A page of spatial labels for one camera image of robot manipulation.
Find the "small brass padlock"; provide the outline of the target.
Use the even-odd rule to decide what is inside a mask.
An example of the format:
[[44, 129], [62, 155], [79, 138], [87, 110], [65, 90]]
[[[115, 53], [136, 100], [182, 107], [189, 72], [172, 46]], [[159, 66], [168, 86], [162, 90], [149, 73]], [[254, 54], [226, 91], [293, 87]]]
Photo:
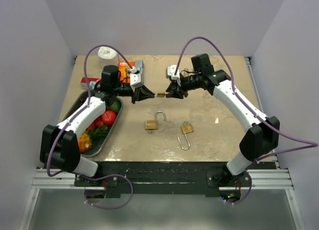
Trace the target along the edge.
[[154, 93], [154, 97], [156, 97], [156, 98], [164, 98], [165, 97], [165, 93]]

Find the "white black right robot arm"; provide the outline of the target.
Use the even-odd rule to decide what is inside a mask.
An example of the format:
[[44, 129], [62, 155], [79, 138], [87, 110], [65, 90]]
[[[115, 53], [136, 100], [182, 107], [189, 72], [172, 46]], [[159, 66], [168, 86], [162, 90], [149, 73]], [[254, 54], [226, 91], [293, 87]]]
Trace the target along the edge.
[[170, 85], [166, 89], [167, 98], [183, 99], [188, 91], [202, 88], [221, 101], [236, 117], [245, 131], [239, 144], [239, 153], [226, 164], [222, 174], [225, 185], [232, 187], [255, 160], [278, 146], [280, 121], [268, 117], [258, 110], [237, 88], [232, 87], [232, 79], [224, 70], [214, 70], [207, 54], [191, 58], [194, 74], [184, 77], [176, 65], [166, 68], [166, 78]]

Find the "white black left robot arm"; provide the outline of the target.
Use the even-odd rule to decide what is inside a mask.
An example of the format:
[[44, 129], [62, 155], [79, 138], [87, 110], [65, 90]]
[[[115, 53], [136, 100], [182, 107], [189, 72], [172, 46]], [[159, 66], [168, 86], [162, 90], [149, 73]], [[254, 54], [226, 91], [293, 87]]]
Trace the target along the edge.
[[140, 82], [140, 73], [132, 74], [132, 80], [124, 83], [121, 73], [114, 65], [105, 66], [100, 80], [100, 88], [88, 93], [86, 101], [72, 115], [56, 126], [47, 125], [42, 132], [40, 160], [46, 165], [48, 176], [51, 167], [62, 172], [86, 176], [92, 186], [103, 181], [99, 165], [80, 154], [78, 140], [84, 131], [101, 116], [117, 99], [117, 96], [130, 97], [132, 103], [154, 98], [155, 94]]

